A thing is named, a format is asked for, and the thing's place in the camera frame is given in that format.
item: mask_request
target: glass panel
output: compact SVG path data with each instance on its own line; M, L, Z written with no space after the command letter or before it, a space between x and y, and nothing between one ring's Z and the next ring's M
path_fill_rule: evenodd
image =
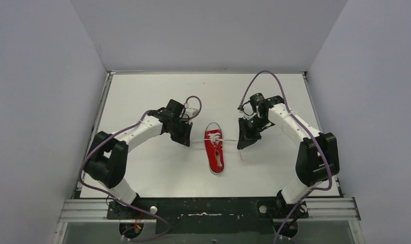
M347 221L298 222L299 232L294 237L298 244L354 244ZM146 224L139 238L154 234L155 224ZM64 244L108 244L127 243L120 241L118 223L69 223L65 232ZM272 243L273 235L259 235L254 232L238 234L167 234L147 243ZM288 240L278 243L293 243Z

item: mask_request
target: metal bracket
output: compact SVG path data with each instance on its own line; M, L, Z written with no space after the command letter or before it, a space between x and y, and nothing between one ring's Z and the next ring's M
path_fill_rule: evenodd
M298 221L359 221L361 220L354 198L307 198L309 217ZM118 222L134 223L135 220L107 219L108 205L105 199L66 200L59 222ZM138 223L155 223L156 220L138 220Z

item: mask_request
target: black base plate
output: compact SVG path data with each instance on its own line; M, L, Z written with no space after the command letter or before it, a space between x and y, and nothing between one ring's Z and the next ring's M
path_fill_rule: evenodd
M109 220L132 220L140 213L116 202L110 202L107 213ZM259 207L267 207L266 213L260 213ZM135 206L149 211L157 207L157 215L167 220L172 234L209 234L258 232L274 233L272 219L284 219L288 209L279 209L275 197L242 198L140 198ZM294 215L300 215L298 208ZM154 219L143 215L142 219ZM156 233L168 228L157 221Z

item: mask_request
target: black joint housing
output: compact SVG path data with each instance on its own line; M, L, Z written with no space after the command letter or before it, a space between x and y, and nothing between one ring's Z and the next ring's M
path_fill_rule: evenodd
M325 158L331 169L331 174L338 174L340 171L340 163L338 160L337 139L332 133L319 133L316 141L325 154ZM295 170L301 182L308 187L328 179L325 164L322 157L318 155L318 149L312 139L304 138L304 140L300 142Z
M103 131L94 136L88 153L95 149L111 134ZM128 145L124 141L111 139L105 143L95 154L92 155L84 171L93 179L99 180L107 188L113 188L120 183L126 171L126 161L128 159ZM110 157L104 153L111 152Z

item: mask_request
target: white table surface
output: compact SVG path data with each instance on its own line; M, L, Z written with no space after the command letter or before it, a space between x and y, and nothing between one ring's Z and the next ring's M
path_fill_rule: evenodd
M224 139L238 139L237 107L254 74L133 74L114 75L99 131L108 133L135 123L144 111L165 107L170 99L183 103L190 95L201 98L203 109L193 120L191 140L204 137L206 126L217 122ZM317 128L308 92L301 74L279 74L289 106ZM276 81L260 75L246 99L261 92L265 97L280 95ZM198 107L194 99L191 106ZM128 156L125 178L141 197L251 197L275 196L295 176L298 146L279 127L261 133L262 140L242 150L236 142L224 142L225 169L214 175L208 167L203 143L190 148L171 141L168 134L139 145ZM85 182L102 187L88 174ZM338 196L331 190L311 196ZM106 197L83 187L82 198Z

